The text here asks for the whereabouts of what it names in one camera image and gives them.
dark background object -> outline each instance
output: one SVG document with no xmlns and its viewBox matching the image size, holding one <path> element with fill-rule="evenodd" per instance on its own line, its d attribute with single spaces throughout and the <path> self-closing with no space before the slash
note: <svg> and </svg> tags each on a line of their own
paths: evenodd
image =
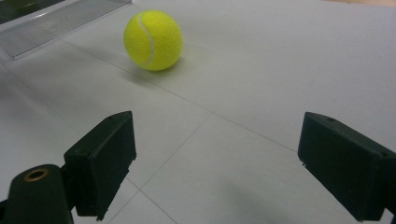
<svg viewBox="0 0 396 224">
<path fill-rule="evenodd" d="M 1 224 L 71 224 L 102 220 L 136 158 L 130 111 L 104 119 L 64 154 L 65 166 L 41 165 L 17 175 L 0 203 Z"/>
<path fill-rule="evenodd" d="M 358 221 L 395 214 L 396 154 L 336 119 L 305 113 L 298 156 Z"/>
<path fill-rule="evenodd" d="M 26 16 L 64 0 L 3 0 L 0 1 L 0 24 Z"/>
</svg>

yellow tennis ball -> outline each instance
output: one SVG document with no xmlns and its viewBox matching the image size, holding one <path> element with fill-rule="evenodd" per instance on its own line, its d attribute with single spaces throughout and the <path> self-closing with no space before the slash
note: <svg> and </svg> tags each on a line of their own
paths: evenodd
<svg viewBox="0 0 396 224">
<path fill-rule="evenodd" d="M 175 64 L 183 46 L 176 21 L 156 10 L 135 15 L 125 27 L 123 40 L 131 59 L 149 71 L 163 70 Z"/>
</svg>

white tabletop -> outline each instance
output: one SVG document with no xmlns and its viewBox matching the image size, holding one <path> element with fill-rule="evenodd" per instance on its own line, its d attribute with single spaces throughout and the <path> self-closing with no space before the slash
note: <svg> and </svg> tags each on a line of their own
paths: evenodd
<svg viewBox="0 0 396 224">
<path fill-rule="evenodd" d="M 170 14 L 184 36 L 178 63 L 157 73 L 122 43 L 147 9 Z M 297 147 L 311 111 L 395 151 L 395 22 L 395 7 L 320 0 L 136 0 L 2 57 L 0 201 L 15 175 L 63 165 L 98 122 L 132 110 L 137 159 L 104 223 L 358 223 Z"/>
</svg>

tennis ball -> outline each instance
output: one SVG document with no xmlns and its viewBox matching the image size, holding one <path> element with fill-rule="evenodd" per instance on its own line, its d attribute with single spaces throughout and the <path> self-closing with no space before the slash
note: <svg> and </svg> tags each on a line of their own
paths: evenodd
<svg viewBox="0 0 396 224">
<path fill-rule="evenodd" d="M 131 59 L 149 71 L 171 67 L 180 57 L 183 46 L 176 21 L 157 10 L 135 15 L 125 27 L 123 41 Z"/>
</svg>

transparent plastic container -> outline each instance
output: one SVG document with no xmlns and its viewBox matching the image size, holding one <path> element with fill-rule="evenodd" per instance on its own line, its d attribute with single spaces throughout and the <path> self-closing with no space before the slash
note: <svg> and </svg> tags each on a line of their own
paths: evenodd
<svg viewBox="0 0 396 224">
<path fill-rule="evenodd" d="M 0 47 L 12 59 L 65 35 L 131 0 L 79 0 L 0 30 Z"/>
</svg>

